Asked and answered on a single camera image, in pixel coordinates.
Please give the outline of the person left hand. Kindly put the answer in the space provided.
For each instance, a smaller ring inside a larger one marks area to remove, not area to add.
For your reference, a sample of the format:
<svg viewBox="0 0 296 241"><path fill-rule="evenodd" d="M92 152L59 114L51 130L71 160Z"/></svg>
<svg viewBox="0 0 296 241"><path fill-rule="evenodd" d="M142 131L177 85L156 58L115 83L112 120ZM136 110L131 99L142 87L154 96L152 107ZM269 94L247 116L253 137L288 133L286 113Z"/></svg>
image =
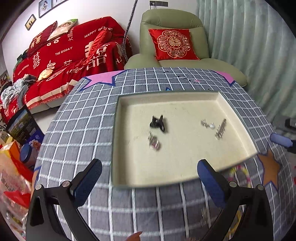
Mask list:
<svg viewBox="0 0 296 241"><path fill-rule="evenodd" d="M127 239L125 241L140 241L141 234L142 234L142 232L133 233L132 235L127 237Z"/></svg>

